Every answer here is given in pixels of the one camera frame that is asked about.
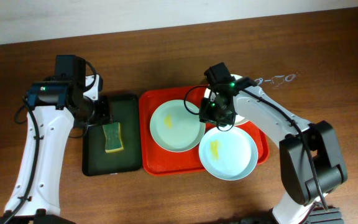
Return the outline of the green and yellow sponge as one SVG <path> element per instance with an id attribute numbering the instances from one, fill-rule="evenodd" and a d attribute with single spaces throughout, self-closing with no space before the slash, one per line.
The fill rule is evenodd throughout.
<path id="1" fill-rule="evenodd" d="M 103 132 L 105 136 L 105 152 L 112 153 L 124 149 L 120 122 L 103 125 Z"/>

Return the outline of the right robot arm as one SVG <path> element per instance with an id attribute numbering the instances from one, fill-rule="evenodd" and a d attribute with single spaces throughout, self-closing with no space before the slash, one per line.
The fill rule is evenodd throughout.
<path id="1" fill-rule="evenodd" d="M 279 105 L 251 78 L 234 78 L 224 63 L 204 76 L 209 96 L 199 118 L 220 131 L 232 131 L 236 116 L 258 127 L 279 148 L 282 199 L 268 212 L 241 223 L 343 223 L 326 196 L 343 184 L 347 169 L 335 130 L 326 121 L 312 123 Z"/>

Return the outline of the cream white plate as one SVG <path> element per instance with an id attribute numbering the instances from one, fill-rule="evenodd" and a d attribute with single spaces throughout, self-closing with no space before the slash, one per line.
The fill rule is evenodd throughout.
<path id="1" fill-rule="evenodd" d="M 236 74 L 232 74 L 231 76 L 234 77 L 236 80 L 242 78 L 242 76 L 236 75 Z M 204 91 L 204 97 L 207 98 L 207 97 L 209 96 L 210 92 L 211 92 L 211 91 L 210 91 L 209 89 L 206 89 L 206 90 Z M 242 116 L 240 116 L 240 115 L 237 114 L 237 115 L 236 115 L 236 118 L 235 118 L 234 125 L 235 125 L 235 126 L 240 126 L 240 125 L 242 125 L 242 124 L 245 124 L 246 122 L 248 122 L 247 119 L 245 119 L 244 117 L 242 117 Z"/>

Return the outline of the dark green plastic tray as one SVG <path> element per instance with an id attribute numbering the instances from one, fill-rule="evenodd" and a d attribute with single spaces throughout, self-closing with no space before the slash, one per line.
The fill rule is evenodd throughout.
<path id="1" fill-rule="evenodd" d="M 83 138 L 82 172 L 86 176 L 115 174 L 142 167 L 139 106 L 135 94 L 102 96 L 112 122 L 121 125 L 123 149 L 107 152 L 103 127 L 92 126 Z"/>

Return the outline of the pale green plate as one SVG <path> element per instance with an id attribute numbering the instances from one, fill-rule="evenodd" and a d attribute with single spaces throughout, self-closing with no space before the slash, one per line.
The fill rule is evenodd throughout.
<path id="1" fill-rule="evenodd" d="M 161 104 L 150 119 L 150 133 L 158 146 L 170 152 L 186 152 L 200 143 L 206 125 L 192 114 L 199 108 L 183 100 Z"/>

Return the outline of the light blue plate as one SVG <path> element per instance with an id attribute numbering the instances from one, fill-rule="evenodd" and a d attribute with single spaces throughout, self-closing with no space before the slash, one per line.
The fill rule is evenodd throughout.
<path id="1" fill-rule="evenodd" d="M 203 167 L 222 180 L 240 180 L 256 167 L 259 153 L 252 137 L 233 127 L 228 131 L 213 128 L 200 141 L 198 154 Z"/>

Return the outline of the red plastic tray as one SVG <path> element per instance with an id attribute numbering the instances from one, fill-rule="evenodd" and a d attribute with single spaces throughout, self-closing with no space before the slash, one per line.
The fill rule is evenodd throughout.
<path id="1" fill-rule="evenodd" d="M 183 100 L 199 106 L 204 88 L 192 90 L 191 86 L 149 90 L 139 100 L 139 122 L 143 168 L 154 176 L 186 174 L 204 171 L 198 155 L 198 146 L 186 152 L 170 152 L 161 148 L 150 133 L 150 119 L 153 112 L 170 100 Z"/>

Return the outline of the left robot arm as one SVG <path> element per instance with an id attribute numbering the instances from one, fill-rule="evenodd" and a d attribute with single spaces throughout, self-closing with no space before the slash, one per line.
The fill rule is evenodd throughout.
<path id="1" fill-rule="evenodd" d="M 57 55 L 54 74 L 31 85 L 22 99 L 27 110 L 22 162 L 0 223 L 68 223 L 59 202 L 65 146 L 72 129 L 112 121 L 102 89 L 101 75 L 76 55 Z"/>

